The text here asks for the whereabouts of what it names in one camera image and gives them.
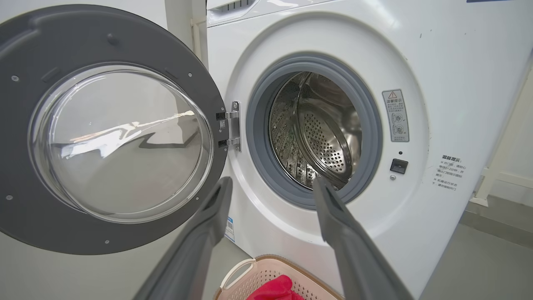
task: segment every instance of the warning sticker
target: warning sticker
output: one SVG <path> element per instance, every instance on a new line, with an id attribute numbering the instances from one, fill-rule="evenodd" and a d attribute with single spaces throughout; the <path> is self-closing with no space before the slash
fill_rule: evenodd
<path id="1" fill-rule="evenodd" d="M 235 232 L 233 231 L 233 219 L 228 217 L 228 223 L 226 224 L 225 236 L 228 237 L 232 242 L 235 243 Z"/>
<path id="2" fill-rule="evenodd" d="M 382 95 L 389 116 L 391 141 L 409 141 L 407 112 L 401 90 L 383 91 Z"/>
<path id="3" fill-rule="evenodd" d="M 457 190 L 457 183 L 465 175 L 466 167 L 458 157 L 443 155 L 433 176 L 432 184 L 450 191 Z"/>

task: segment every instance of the door hinge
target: door hinge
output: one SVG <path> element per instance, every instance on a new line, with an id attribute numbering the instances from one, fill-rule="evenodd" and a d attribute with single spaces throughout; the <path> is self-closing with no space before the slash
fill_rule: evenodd
<path id="1" fill-rule="evenodd" d="M 240 103 L 233 101 L 231 103 L 231 111 L 217 114 L 218 119 L 227 119 L 229 126 L 230 138 L 219 142 L 219 146 L 234 146 L 235 150 L 240 152 Z"/>

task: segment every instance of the open round door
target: open round door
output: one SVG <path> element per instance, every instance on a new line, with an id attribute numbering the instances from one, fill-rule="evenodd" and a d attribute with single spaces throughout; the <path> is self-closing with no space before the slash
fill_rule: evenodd
<path id="1" fill-rule="evenodd" d="M 95 5 L 0 25 L 0 230 L 50 251 L 129 250 L 169 233 L 219 179 L 228 129 L 176 37 Z"/>

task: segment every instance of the washing machine drum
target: washing machine drum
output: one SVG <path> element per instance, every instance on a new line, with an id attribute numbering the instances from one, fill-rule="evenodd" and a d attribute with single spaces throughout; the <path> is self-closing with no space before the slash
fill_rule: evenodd
<path id="1" fill-rule="evenodd" d="M 183 43 L 95 5 L 29 12 L 0 36 L 2 232 L 106 254 L 197 210 L 222 172 L 228 129 L 216 85 Z"/>
<path id="2" fill-rule="evenodd" d="M 359 163 L 357 111 L 337 84 L 317 73 L 298 73 L 281 88 L 272 104 L 269 137 L 285 172 L 306 188 L 322 176 L 340 189 Z"/>

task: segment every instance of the basket handle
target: basket handle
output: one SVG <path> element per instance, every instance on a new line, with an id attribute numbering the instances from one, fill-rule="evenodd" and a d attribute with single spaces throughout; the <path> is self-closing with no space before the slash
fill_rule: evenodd
<path id="1" fill-rule="evenodd" d="M 255 261 L 255 258 L 249 258 L 249 259 L 245 259 L 243 260 L 242 262 L 236 264 L 233 268 L 231 268 L 231 270 L 226 274 L 226 277 L 224 277 L 224 279 L 222 280 L 222 283 L 220 284 L 220 288 L 222 290 L 227 290 L 229 288 L 231 288 L 237 281 L 239 281 L 244 275 L 246 275 L 248 272 L 250 272 L 250 270 L 257 264 L 257 262 Z M 237 279 L 233 280 L 228 286 L 226 286 L 226 284 L 228 283 L 228 280 L 230 280 L 230 278 L 235 275 L 235 273 L 237 273 L 237 271 L 239 271 L 242 267 L 244 267 L 245 265 L 250 265 L 250 267 L 248 267 L 248 269 L 246 271 L 244 271 L 243 274 L 241 274 L 239 277 L 237 277 Z"/>

